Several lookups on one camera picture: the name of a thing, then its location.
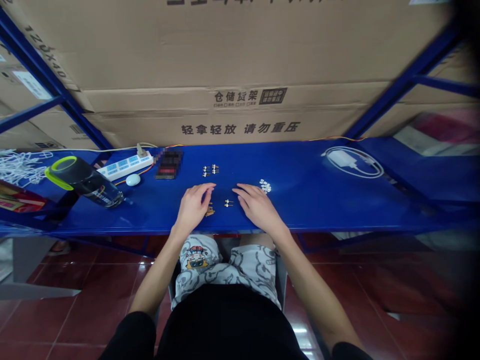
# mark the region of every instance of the blue metal shelf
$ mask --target blue metal shelf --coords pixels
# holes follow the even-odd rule
[[[418,84],[478,98],[480,91],[477,86],[429,76],[435,66],[454,50],[464,37],[462,24],[457,19],[453,20],[344,136],[359,139]],[[0,132],[60,105],[100,149],[112,149],[102,133],[82,115],[84,111],[80,105],[1,8],[0,40],[52,96],[52,99],[1,121]],[[104,209],[86,198],[80,198],[60,226],[32,216],[6,214],[4,211],[0,211],[0,223],[24,227],[25,231],[50,234],[61,239],[92,235],[164,234],[170,231],[185,188],[204,180],[200,177],[200,172],[196,172],[196,169],[199,169],[198,164],[207,164],[207,159],[210,159],[212,162],[225,164],[222,174],[210,178],[218,181],[213,199],[217,199],[215,203],[219,204],[217,205],[219,209],[216,209],[218,211],[215,216],[207,217],[197,231],[258,232],[259,230],[246,219],[239,206],[221,207],[223,200],[232,196],[230,189],[236,182],[256,184],[259,178],[252,175],[255,173],[276,184],[270,197],[287,224],[297,232],[398,231],[414,234],[459,225],[467,226],[467,223],[470,226],[472,213],[469,212],[471,208],[468,206],[480,199],[478,193],[470,196],[474,191],[473,183],[469,182],[468,186],[452,190],[459,184],[450,176],[453,173],[450,172],[451,164],[445,165],[443,163],[445,159],[429,158],[426,166],[427,163],[418,156],[405,149],[398,150],[398,144],[393,141],[394,139],[369,139],[355,146],[367,150],[384,163],[387,172],[411,189],[414,195],[421,197],[423,202],[432,205],[438,211],[436,215],[426,216],[415,202],[415,196],[409,197],[398,191],[384,178],[359,179],[330,169],[330,164],[325,163],[324,158],[320,158],[320,153],[326,147],[344,144],[342,140],[337,140],[192,146],[184,149],[182,173],[176,180],[155,180],[155,173],[152,170],[142,176],[140,186],[122,188],[128,200],[118,208]],[[128,151],[114,153],[110,162],[123,159],[130,153]],[[267,166],[262,161],[268,157],[265,154],[270,154],[270,163]],[[476,168],[466,168],[470,166],[471,161],[472,158],[460,159],[456,165],[454,164],[456,166],[454,172],[473,179],[471,176],[476,176]],[[237,169],[249,169],[250,172]],[[440,171],[445,176],[438,186],[431,186],[426,182],[428,177],[422,176],[431,176],[433,171]],[[49,196],[51,194],[44,194],[43,191],[50,186],[55,187],[44,181],[40,187],[28,189]],[[292,192],[296,194],[295,197],[289,196]],[[57,200],[58,197],[62,198],[60,194],[53,197]],[[455,210],[465,210],[452,212],[444,207],[447,205],[456,206]],[[359,240],[344,243],[355,243]],[[97,244],[109,246],[105,241]]]
[[[54,72],[48,67],[37,50],[29,43],[7,13],[0,7],[0,40],[22,65],[52,96],[52,99],[27,110],[16,113],[0,123],[0,132],[27,121],[34,116],[60,105],[101,150],[112,149],[112,145],[82,114],[83,109],[65,88]]]

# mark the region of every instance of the patterned shorts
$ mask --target patterned shorts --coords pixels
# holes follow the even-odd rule
[[[275,288],[277,257],[274,251],[263,245],[239,246],[231,250],[228,263],[222,260],[214,239],[190,235],[181,249],[181,273],[176,278],[171,309],[203,284],[242,284],[281,309]]]

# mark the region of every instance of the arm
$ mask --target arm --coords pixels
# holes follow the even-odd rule
[[[267,195],[257,186],[237,184],[232,189],[246,216],[273,239],[288,275],[305,309],[313,318],[330,353],[347,342],[364,350],[357,333],[335,294],[295,243]]]
[[[214,186],[216,186],[214,183],[209,182],[186,190],[170,236],[141,282],[129,313],[141,311],[151,316],[155,315],[167,292],[182,245],[205,216]]]

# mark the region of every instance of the blue shelf surface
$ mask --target blue shelf surface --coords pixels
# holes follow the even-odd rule
[[[480,156],[422,156],[393,137],[369,138],[357,146],[430,200],[480,201]]]
[[[411,200],[384,178],[364,179],[334,168],[321,154],[337,141],[273,142],[177,147],[184,152],[176,179],[155,179],[157,165],[135,187],[119,185],[128,200],[112,209],[81,197],[52,233],[62,236],[166,234],[187,188],[216,183],[215,214],[195,229],[201,233],[260,232],[245,216],[232,188],[237,183],[270,183],[268,194],[293,232],[418,230],[432,225]],[[108,164],[135,154],[115,152]],[[202,167],[219,174],[202,177]],[[225,200],[234,201],[225,207]]]

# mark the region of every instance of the power strip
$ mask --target power strip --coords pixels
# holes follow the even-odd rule
[[[97,171],[110,181],[117,180],[137,170],[146,168],[154,163],[154,158],[147,151],[145,157],[131,156],[125,160],[104,166]]]

